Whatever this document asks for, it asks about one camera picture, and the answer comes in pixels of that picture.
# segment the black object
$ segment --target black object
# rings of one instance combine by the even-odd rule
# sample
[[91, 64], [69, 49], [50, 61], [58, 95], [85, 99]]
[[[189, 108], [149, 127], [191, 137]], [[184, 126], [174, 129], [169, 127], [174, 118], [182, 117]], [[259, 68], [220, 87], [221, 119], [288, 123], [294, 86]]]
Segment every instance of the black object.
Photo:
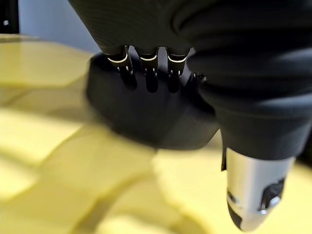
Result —
[[235, 224], [235, 226], [237, 226], [240, 229], [240, 224], [242, 222], [242, 218], [234, 212], [234, 210], [229, 205], [229, 203], [228, 203], [228, 209], [229, 209], [229, 214], [231, 216], [233, 223]]
[[218, 130], [213, 109], [198, 95], [192, 78], [168, 92], [167, 71], [158, 68], [158, 90], [150, 93], [138, 60], [132, 59], [137, 88], [129, 89], [104, 54], [91, 59], [87, 98], [119, 134], [155, 148], [190, 150], [205, 146]]
[[284, 183], [285, 179], [280, 180], [277, 183], [269, 185], [267, 188], [264, 189], [262, 194], [262, 200], [260, 204], [259, 210], [266, 210], [270, 208], [270, 202], [272, 199], [279, 197], [282, 197], [282, 193], [284, 190]]
[[158, 89], [158, 49], [158, 47], [148, 49], [136, 47], [136, 52], [141, 60], [142, 69], [145, 74], [146, 89], [150, 93], [154, 93]]
[[19, 33], [18, 0], [0, 0], [0, 33]]
[[265, 160], [298, 156], [312, 122], [307, 0], [170, 1], [164, 24], [186, 39], [192, 71], [225, 147]]

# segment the gray wall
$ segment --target gray wall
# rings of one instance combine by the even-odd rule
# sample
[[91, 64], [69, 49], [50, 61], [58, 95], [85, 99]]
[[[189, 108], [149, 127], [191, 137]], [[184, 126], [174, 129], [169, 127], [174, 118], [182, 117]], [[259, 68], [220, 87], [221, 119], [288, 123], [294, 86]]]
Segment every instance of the gray wall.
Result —
[[67, 0], [19, 0], [19, 23], [22, 34], [99, 51]]

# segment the white stripe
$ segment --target white stripe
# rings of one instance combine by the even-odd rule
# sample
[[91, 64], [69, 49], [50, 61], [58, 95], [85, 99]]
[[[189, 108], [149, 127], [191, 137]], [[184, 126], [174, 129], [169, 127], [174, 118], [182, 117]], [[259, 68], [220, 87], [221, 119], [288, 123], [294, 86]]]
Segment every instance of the white stripe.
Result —
[[184, 61], [186, 60], [186, 58], [187, 58], [187, 56], [186, 56], [184, 59], [182, 59], [182, 60], [173, 60], [173, 59], [171, 59], [171, 58], [169, 57], [169, 55], [168, 55], [168, 59], [169, 59], [171, 62], [184, 62]]
[[124, 62], [125, 60], [127, 60], [127, 57], [128, 57], [128, 54], [126, 54], [126, 57], [120, 61], [115, 61], [115, 60], [112, 60], [110, 58], [107, 58], [110, 62], [114, 62], [114, 63], [121, 63], [121, 62]]
[[157, 58], [157, 55], [155, 55], [153, 58], [142, 58], [142, 57], [140, 57], [140, 59], [145, 60], [145, 61], [152, 61], [156, 58]]

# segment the yellow surface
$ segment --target yellow surface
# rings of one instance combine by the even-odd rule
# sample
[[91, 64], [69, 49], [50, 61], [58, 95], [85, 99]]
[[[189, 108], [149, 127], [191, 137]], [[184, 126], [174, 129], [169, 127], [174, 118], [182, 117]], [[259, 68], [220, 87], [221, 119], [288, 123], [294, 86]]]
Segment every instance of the yellow surface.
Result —
[[[241, 233], [220, 134], [202, 150], [156, 152], [97, 122], [83, 95], [90, 54], [23, 41], [0, 43], [0, 56], [0, 233]], [[254, 233], [312, 233], [311, 194], [312, 171], [296, 164]]]

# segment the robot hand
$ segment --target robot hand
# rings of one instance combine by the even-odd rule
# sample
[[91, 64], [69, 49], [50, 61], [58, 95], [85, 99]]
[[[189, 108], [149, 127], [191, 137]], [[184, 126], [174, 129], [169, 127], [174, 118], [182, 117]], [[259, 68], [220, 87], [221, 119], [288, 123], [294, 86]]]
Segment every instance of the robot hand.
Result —
[[136, 48], [147, 89], [157, 91], [157, 50], [168, 53], [176, 92], [189, 48], [198, 92], [222, 132], [231, 218], [256, 229], [280, 202], [312, 122], [312, 8], [308, 0], [70, 0], [125, 83]]

